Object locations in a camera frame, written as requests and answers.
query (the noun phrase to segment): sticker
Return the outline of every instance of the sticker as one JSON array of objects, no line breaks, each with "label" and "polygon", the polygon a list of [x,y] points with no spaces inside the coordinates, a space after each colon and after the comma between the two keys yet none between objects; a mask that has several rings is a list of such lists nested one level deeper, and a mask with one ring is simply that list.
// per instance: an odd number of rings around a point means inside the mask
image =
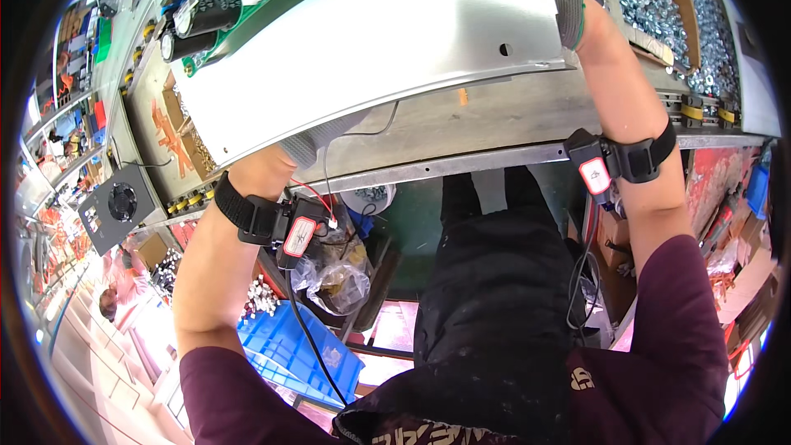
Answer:
[{"label": "sticker", "polygon": [[600,156],[580,165],[580,175],[591,194],[601,194],[610,188],[610,174]]},{"label": "sticker", "polygon": [[306,216],[298,217],[291,227],[289,237],[283,243],[283,253],[300,258],[316,230],[316,222]]}]

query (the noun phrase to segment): worker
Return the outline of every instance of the worker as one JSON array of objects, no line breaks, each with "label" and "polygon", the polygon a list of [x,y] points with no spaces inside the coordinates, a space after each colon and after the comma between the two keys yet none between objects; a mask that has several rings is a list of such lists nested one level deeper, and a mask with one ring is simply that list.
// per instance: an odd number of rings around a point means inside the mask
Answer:
[{"label": "worker", "polygon": [[99,312],[104,318],[115,321],[118,306],[132,307],[148,286],[148,269],[137,253],[119,245],[115,258],[112,250],[102,257],[102,281],[108,287],[99,296]]},{"label": "worker", "polygon": [[[658,138],[665,108],[607,11],[593,0],[555,1],[562,44],[579,55],[603,133],[623,144]],[[341,125],[240,160],[228,182],[243,197],[277,200],[333,130],[349,129]],[[212,203],[173,299],[196,443],[704,443],[723,418],[728,362],[678,145],[656,179],[617,179],[638,275],[628,352],[575,339],[566,321],[573,259],[527,169],[505,178],[509,209],[483,216],[469,175],[445,179],[445,230],[420,300],[414,369],[350,403],[332,436],[246,360],[236,323],[259,248],[240,242]]]}]

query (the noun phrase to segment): black capacitor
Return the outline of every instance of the black capacitor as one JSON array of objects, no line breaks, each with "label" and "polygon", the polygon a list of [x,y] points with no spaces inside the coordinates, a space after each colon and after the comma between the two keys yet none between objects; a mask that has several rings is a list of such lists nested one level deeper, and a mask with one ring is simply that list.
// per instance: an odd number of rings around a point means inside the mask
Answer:
[{"label": "black capacitor", "polygon": [[211,49],[217,42],[217,32],[211,31],[189,38],[179,38],[172,31],[165,31],[159,42],[162,59],[165,62],[173,62],[182,57]]},{"label": "black capacitor", "polygon": [[241,0],[199,0],[193,7],[179,7],[173,19],[176,34],[186,38],[209,31],[228,30],[239,21],[241,14]]}]

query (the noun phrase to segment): workbench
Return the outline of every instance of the workbench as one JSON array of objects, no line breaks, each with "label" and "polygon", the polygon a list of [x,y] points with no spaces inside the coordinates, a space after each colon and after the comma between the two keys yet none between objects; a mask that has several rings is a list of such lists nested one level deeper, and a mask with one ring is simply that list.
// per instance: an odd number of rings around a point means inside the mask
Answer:
[{"label": "workbench", "polygon": [[[618,0],[605,1],[619,27],[629,28],[623,22]],[[238,56],[211,67],[238,62]],[[600,127],[577,56],[564,49],[562,60],[565,70],[506,76],[499,82],[467,85],[466,100],[462,100],[457,87],[429,94],[410,94],[401,100],[395,120],[387,132],[379,136],[341,138],[331,144],[327,158],[331,190],[337,192],[450,173],[566,159],[561,141],[579,127],[593,133],[599,132]],[[264,61],[248,60],[258,64]],[[658,91],[689,92],[687,84],[668,75],[663,66],[644,59],[640,59],[640,63],[649,82]],[[176,62],[169,67],[180,83],[184,82],[186,77],[180,72],[181,63]],[[167,68],[159,55],[151,56],[143,73],[148,79],[141,80],[137,91],[127,100],[130,117],[150,124],[150,101],[157,91],[161,91],[162,74]],[[306,80],[311,79],[308,74],[305,74]],[[228,76],[233,77],[234,74],[228,73]],[[256,93],[223,92],[216,96],[243,97],[250,110],[256,110],[256,104],[261,100]],[[313,96],[311,84],[304,83],[304,96]],[[186,94],[184,99],[189,109],[190,101]],[[387,124],[391,112],[392,103],[377,106],[353,131],[378,131]],[[227,125],[229,120],[233,120],[229,114],[216,114],[214,124]],[[195,125],[205,140],[211,127],[205,131],[197,120]],[[248,128],[238,126],[233,127],[233,131],[249,141]],[[259,138],[263,144],[271,140],[271,135],[261,133]],[[682,148],[741,147],[759,145],[762,141],[761,136],[745,135],[738,130],[679,130]],[[222,152],[220,155],[213,152],[213,156],[218,162],[223,161]],[[183,196],[197,185],[192,178],[178,179],[173,170],[152,169],[151,173],[160,176],[152,176],[152,180],[162,182],[157,190],[163,202]],[[313,183],[320,192],[326,191],[321,153],[319,163],[300,170],[295,177],[303,183]]]}]

